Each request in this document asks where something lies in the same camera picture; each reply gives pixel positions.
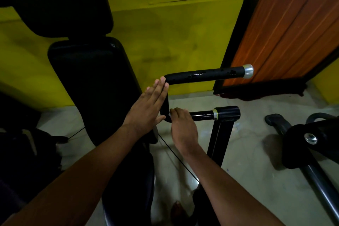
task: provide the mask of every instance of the silver end cap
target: silver end cap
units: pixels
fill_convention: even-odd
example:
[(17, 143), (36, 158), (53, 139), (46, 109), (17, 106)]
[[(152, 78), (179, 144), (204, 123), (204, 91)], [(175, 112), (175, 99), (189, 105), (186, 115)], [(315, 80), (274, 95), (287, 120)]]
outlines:
[(243, 78), (244, 79), (252, 78), (253, 72), (254, 72), (253, 66), (248, 64), (248, 65), (243, 65), (243, 67), (245, 69), (245, 74), (244, 74)]

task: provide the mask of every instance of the door frame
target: door frame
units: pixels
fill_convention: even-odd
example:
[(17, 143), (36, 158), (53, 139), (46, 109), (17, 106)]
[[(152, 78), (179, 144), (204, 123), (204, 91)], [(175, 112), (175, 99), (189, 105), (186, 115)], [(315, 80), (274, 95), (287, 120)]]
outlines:
[[(243, 1), (220, 68), (231, 67), (232, 61), (247, 30), (247, 26), (252, 18), (258, 1), (259, 0)], [(338, 57), (339, 47), (332, 51), (324, 58), (323, 61), (316, 65), (316, 67), (314, 67), (306, 75), (298, 78), (278, 79), (268, 82), (254, 82), (235, 86), (223, 86), (223, 80), (215, 81), (213, 94), (223, 94), (223, 97), (240, 98), (242, 100), (253, 100), (267, 95), (284, 93), (303, 95), (303, 91), (307, 87), (306, 82), (320, 73)]]

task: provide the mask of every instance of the yellow wall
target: yellow wall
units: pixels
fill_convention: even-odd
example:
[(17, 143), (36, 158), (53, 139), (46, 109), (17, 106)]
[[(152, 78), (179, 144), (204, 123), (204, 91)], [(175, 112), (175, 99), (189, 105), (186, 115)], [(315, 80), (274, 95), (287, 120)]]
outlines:
[(339, 104), (339, 59), (313, 78), (313, 83), (328, 104)]
[[(142, 89), (161, 75), (220, 67), (243, 0), (108, 0), (114, 36)], [(48, 39), (12, 8), (0, 9), (0, 90), (43, 110), (72, 105), (47, 59)], [(213, 82), (175, 85), (170, 94), (211, 90)]]

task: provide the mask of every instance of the handle bar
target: handle bar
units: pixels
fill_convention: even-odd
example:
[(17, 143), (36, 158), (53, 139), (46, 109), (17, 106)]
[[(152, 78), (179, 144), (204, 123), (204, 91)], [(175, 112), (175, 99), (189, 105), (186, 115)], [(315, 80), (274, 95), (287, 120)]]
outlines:
[[(239, 67), (220, 68), (220, 69), (208, 69), (190, 72), (178, 72), (165, 75), (166, 82), (169, 85), (191, 83), (191, 82), (206, 82), (216, 81), (219, 79), (232, 79), (232, 78), (245, 78), (249, 79), (253, 76), (253, 66), (243, 65)], [(168, 104), (168, 95), (161, 106), (160, 114), (165, 115), (165, 121), (171, 123), (171, 117), (169, 113), (170, 106)]]

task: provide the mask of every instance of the black padded backrest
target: black padded backrest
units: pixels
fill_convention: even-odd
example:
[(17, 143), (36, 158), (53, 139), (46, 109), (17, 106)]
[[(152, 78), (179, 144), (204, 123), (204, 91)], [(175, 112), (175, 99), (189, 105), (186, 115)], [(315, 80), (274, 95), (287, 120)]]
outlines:
[[(97, 146), (122, 125), (141, 94), (124, 48), (111, 37), (65, 40), (50, 46), (48, 58)], [(157, 139), (150, 132), (142, 141)]]
[(107, 0), (1, 0), (13, 6), (23, 22), (43, 37), (103, 36), (112, 31)]

